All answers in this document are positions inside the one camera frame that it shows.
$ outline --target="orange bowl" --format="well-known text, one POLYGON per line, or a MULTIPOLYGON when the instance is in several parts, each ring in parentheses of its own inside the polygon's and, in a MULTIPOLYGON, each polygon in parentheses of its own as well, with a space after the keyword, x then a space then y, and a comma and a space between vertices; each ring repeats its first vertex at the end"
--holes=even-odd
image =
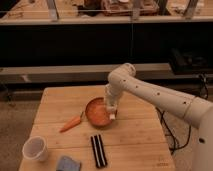
POLYGON ((86 106, 85 115, 94 126, 103 127, 112 122, 110 113, 106 110, 103 97, 91 100, 86 106))

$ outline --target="cup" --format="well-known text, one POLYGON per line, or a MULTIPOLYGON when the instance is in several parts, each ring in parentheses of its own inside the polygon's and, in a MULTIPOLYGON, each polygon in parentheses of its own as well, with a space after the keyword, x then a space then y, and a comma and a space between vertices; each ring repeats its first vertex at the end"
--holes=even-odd
POLYGON ((46 141, 43 137, 35 136, 29 138, 22 148, 25 159, 43 162, 48 158, 46 141))

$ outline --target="carrot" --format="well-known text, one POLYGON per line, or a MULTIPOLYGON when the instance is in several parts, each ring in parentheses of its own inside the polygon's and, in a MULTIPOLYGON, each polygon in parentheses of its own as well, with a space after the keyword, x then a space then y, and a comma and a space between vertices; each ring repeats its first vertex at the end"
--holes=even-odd
POLYGON ((68 121, 60 130, 60 132, 65 132, 73 127, 75 127, 76 125, 81 123, 81 116, 76 116, 74 118, 72 118, 70 121, 68 121))

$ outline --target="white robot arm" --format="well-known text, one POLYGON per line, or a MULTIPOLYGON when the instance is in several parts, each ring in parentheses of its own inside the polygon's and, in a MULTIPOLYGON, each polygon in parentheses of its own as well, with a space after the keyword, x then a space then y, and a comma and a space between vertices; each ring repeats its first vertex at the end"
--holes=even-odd
POLYGON ((123 91, 148 101, 199 129, 192 171, 213 171, 213 103, 193 95, 134 78, 136 70, 126 63, 108 75, 105 103, 109 112, 117 109, 123 91))

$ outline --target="cable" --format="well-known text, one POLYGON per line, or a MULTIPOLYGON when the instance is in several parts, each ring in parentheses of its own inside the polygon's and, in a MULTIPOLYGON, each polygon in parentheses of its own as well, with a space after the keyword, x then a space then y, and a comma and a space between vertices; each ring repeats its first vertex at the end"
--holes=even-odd
MULTIPOLYGON (((201 98, 208 99, 209 92, 208 92, 208 88, 207 88, 207 85, 206 85, 207 84, 206 76, 205 76, 205 74, 202 74, 202 75, 199 75, 199 78, 201 80, 199 96, 201 98), (202 96, 202 90, 203 89, 205 90, 204 96, 202 96)), ((160 123, 164 124, 167 131, 169 132, 169 134, 166 134, 165 136, 170 136, 173 140, 173 147, 169 148, 170 151, 171 151, 171 154, 173 155, 175 153, 175 151, 183 149, 189 144, 190 137, 191 137, 191 130, 192 130, 191 125, 189 125, 189 128, 188 128, 188 135, 187 135, 186 142, 182 146, 180 146, 179 140, 174 136, 174 134, 172 133, 171 129, 169 128, 169 126, 168 126, 168 124, 167 124, 167 122, 164 118, 165 111, 161 111, 157 107, 156 107, 156 110, 160 114, 160 123)))
POLYGON ((11 101, 12 100, 12 94, 9 91, 9 89, 7 88, 7 86, 2 82, 0 82, 0 85, 2 86, 2 88, 5 90, 5 92, 7 94, 7 101, 11 101))
POLYGON ((161 124, 164 124, 167 131, 169 132, 169 134, 167 134, 166 136, 171 136, 171 138, 173 140, 173 147, 169 147, 170 152, 173 155, 174 152, 176 151, 176 149, 179 147, 179 140, 174 136, 174 134, 172 133, 171 129, 169 128, 168 124, 165 121, 165 118, 164 118, 165 111, 160 111, 160 109, 157 107, 156 107, 156 110, 158 111, 158 113, 161 116, 161 118, 160 118, 161 124))
POLYGON ((208 88, 207 88, 206 75, 205 74, 201 74, 201 75, 199 75, 199 78, 200 78, 200 81, 201 81, 199 96, 204 98, 204 99, 208 99, 209 91, 208 91, 208 88), (202 96, 202 94, 201 94, 203 89, 205 90, 204 96, 202 96))

